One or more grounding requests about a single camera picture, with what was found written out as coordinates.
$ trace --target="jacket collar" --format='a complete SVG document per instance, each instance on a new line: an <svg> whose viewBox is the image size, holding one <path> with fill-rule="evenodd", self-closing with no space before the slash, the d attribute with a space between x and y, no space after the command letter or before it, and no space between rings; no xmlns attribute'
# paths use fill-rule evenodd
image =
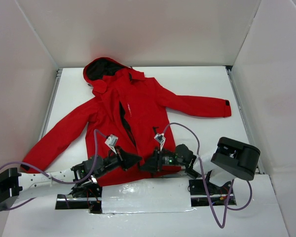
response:
<svg viewBox="0 0 296 237"><path fill-rule="evenodd" d="M97 58L85 66L83 77L93 86L93 92L105 93L109 83L120 77L129 77L132 80L145 80L144 73L126 67L107 57Z"/></svg>
<svg viewBox="0 0 296 237"><path fill-rule="evenodd" d="M104 76L102 80L96 80L92 83L93 92L103 94L108 88L108 84L113 80L119 80L121 77L128 77L129 80L145 80L145 74L131 68L124 68L115 73L114 76Z"/></svg>

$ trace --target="black bracket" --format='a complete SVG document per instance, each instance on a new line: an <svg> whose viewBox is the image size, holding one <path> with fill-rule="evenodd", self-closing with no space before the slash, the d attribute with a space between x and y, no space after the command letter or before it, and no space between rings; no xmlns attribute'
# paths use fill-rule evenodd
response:
<svg viewBox="0 0 296 237"><path fill-rule="evenodd" d="M0 173L0 211L9 209L17 200L22 187L19 187L17 168L10 168Z"/></svg>

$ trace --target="jacket zipper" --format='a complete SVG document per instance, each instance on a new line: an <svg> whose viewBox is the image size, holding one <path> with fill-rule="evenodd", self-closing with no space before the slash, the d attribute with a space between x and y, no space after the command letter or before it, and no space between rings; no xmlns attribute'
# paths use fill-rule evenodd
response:
<svg viewBox="0 0 296 237"><path fill-rule="evenodd" d="M134 135L132 133L131 127L130 127L129 123L127 122L127 120L125 119L125 110L124 110L121 102L119 102L119 115L120 115L120 120L122 122L122 125L129 137L129 139L136 147L136 141L135 141Z"/></svg>

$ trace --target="sleeve cuff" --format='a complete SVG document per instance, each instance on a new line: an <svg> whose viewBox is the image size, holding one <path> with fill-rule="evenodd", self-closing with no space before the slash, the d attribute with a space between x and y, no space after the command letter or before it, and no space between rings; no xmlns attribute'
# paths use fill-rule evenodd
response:
<svg viewBox="0 0 296 237"><path fill-rule="evenodd" d="M224 117L231 116L231 107L229 100L225 100Z"/></svg>

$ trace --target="white robotic arm segment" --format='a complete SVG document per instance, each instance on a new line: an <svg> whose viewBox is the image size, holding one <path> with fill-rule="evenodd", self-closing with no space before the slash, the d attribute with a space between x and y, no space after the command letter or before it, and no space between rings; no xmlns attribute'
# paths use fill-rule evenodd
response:
<svg viewBox="0 0 296 237"><path fill-rule="evenodd" d="M68 194L74 186L74 184L61 184L51 179L51 177L54 177L61 181L71 182L74 180L74 172L70 169L48 172L49 177L43 174L20 174L21 176L18 177L18 180L19 184L22 185L22 191L20 191L19 197L15 203L52 194Z"/></svg>

